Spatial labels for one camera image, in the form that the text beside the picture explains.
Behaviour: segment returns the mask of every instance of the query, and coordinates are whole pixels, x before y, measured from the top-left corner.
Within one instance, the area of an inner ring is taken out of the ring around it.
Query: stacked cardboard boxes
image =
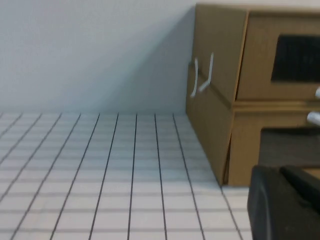
[[[320,11],[213,4],[195,11],[186,112],[218,182],[247,186],[262,131],[315,127],[307,116],[320,111]],[[294,164],[320,176],[320,156]]]

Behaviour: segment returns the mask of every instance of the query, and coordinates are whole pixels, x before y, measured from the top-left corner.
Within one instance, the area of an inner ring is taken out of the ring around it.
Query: black object
[[[247,209],[253,240],[320,239],[320,181],[300,168],[255,166]]]

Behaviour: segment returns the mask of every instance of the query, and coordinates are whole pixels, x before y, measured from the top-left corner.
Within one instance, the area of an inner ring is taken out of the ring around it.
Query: white plastic tie
[[[197,85],[198,85],[198,70],[199,70],[199,66],[198,66],[198,59],[195,58],[194,59],[194,68],[195,68],[195,80],[194,80],[194,87],[193,87],[193,91],[190,95],[191,98],[194,98],[196,96],[196,92],[197,92]]]
[[[214,65],[214,53],[211,53],[208,79],[199,87],[198,89],[199,92],[202,92],[203,90],[206,89],[206,87],[210,85],[213,65]]]
[[[315,91],[315,96],[320,99],[320,87]]]
[[[309,123],[320,126],[320,112],[312,111],[308,114],[306,119]]]

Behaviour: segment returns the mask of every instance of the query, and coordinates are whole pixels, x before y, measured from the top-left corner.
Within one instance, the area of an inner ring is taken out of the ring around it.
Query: dark opening
[[[320,167],[320,128],[263,129],[258,164]]]
[[[320,36],[280,35],[271,81],[320,83]]]

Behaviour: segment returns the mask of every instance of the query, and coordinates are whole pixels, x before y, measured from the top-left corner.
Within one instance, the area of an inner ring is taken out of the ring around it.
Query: grid floor
[[[251,240],[185,115],[0,113],[1,240]]]

